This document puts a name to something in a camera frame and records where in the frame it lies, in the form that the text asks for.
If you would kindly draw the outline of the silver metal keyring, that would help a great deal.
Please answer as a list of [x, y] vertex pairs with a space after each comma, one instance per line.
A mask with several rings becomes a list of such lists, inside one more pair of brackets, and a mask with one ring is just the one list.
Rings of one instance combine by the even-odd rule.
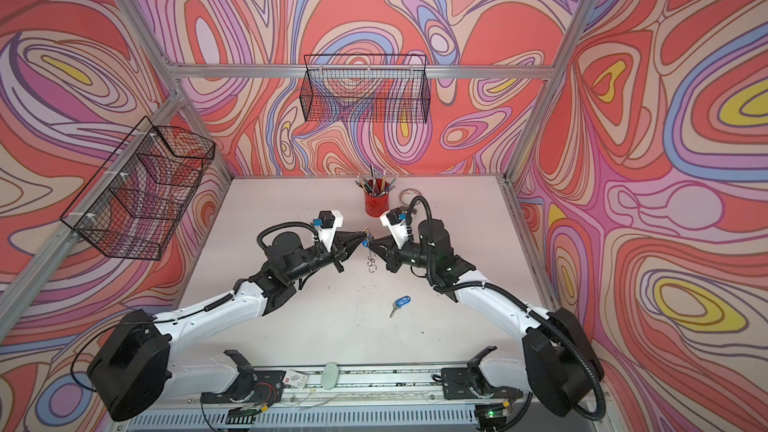
[[371, 274], [374, 274], [378, 270], [378, 266], [377, 266], [377, 262], [376, 262], [377, 254], [372, 249], [372, 242], [374, 241], [374, 237], [372, 235], [371, 230], [368, 227], [366, 227], [364, 229], [364, 232], [365, 232], [366, 237], [363, 240], [362, 245], [367, 250], [367, 267], [368, 267], [368, 272], [371, 273]]

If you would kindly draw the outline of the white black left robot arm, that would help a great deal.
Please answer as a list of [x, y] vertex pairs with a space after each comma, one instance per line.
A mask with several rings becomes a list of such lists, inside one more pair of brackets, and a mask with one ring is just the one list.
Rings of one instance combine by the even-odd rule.
[[231, 290], [167, 313], [137, 309], [126, 314], [86, 371], [110, 418], [127, 421], [158, 400], [177, 395], [199, 393], [233, 403], [256, 400], [258, 374], [236, 350], [225, 351], [224, 363], [175, 361], [199, 342], [276, 311], [324, 267], [341, 270], [367, 239], [364, 232], [341, 231], [321, 219], [273, 225], [256, 239], [266, 257], [262, 267]]

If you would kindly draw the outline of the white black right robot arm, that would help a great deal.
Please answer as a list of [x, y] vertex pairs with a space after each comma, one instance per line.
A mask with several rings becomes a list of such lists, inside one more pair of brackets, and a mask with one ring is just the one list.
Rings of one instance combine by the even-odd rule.
[[[427, 215], [415, 225], [418, 205]], [[508, 358], [489, 346], [468, 362], [479, 386], [516, 389], [559, 417], [575, 412], [593, 422], [603, 420], [605, 372], [575, 315], [564, 308], [533, 306], [493, 283], [454, 252], [443, 222], [430, 210], [426, 198], [417, 195], [407, 208], [384, 212], [379, 219], [389, 234], [370, 240], [369, 248], [391, 272], [404, 265], [423, 269], [434, 292], [481, 314], [516, 341], [520, 357]]]

